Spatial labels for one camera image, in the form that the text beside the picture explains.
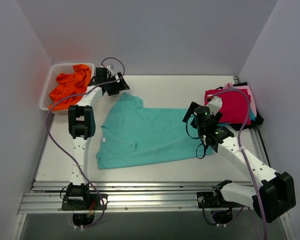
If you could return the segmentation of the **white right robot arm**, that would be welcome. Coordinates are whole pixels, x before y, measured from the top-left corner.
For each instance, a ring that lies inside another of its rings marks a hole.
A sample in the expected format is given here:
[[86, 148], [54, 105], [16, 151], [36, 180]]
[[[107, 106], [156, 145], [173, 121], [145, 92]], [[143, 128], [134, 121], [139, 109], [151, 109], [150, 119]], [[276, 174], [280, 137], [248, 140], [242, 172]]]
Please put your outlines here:
[[197, 130], [196, 139], [200, 140], [204, 154], [212, 149], [223, 156], [249, 178], [252, 186], [226, 179], [214, 187], [213, 203], [220, 207], [226, 203], [250, 207], [261, 219], [271, 223], [296, 206], [294, 179], [288, 172], [280, 173], [266, 165], [231, 130], [219, 126], [220, 107], [221, 100], [205, 106], [191, 102], [182, 121]]

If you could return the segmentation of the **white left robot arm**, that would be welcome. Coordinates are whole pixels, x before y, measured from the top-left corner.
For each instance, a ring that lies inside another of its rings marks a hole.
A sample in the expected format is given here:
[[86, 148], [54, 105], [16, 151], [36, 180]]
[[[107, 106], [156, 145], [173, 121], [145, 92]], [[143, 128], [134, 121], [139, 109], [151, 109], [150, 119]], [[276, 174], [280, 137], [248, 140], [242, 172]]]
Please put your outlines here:
[[87, 94], [78, 103], [68, 108], [68, 131], [73, 140], [75, 161], [66, 190], [66, 200], [72, 201], [80, 210], [87, 209], [91, 203], [85, 165], [88, 161], [90, 141], [96, 132], [93, 105], [105, 93], [112, 96], [129, 89], [123, 74], [121, 72], [114, 73], [112, 64], [102, 65], [95, 68], [94, 76], [88, 84]]

